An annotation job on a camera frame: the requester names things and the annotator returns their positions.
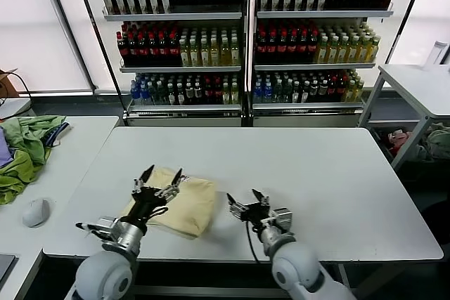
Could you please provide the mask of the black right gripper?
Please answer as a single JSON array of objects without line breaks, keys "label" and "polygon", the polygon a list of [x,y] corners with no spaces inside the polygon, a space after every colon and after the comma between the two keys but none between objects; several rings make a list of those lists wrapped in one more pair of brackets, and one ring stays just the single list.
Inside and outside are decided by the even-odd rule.
[{"label": "black right gripper", "polygon": [[235,199],[227,193],[226,196],[229,202],[229,211],[234,216],[242,216],[243,222],[249,222],[253,226],[261,226],[262,220],[269,217],[269,196],[264,195],[262,192],[255,189],[252,189],[252,193],[257,201],[246,205],[235,201]]}]

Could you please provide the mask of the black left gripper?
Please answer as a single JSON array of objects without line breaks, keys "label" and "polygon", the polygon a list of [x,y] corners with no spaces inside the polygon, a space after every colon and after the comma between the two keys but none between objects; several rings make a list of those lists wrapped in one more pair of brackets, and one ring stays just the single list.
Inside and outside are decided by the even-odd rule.
[{"label": "black left gripper", "polygon": [[172,182],[164,188],[144,187],[154,167],[153,164],[138,178],[134,179],[134,187],[131,193],[134,205],[129,211],[130,223],[147,223],[149,219],[163,215],[168,210],[168,203],[179,193],[182,169],[177,171]]}]

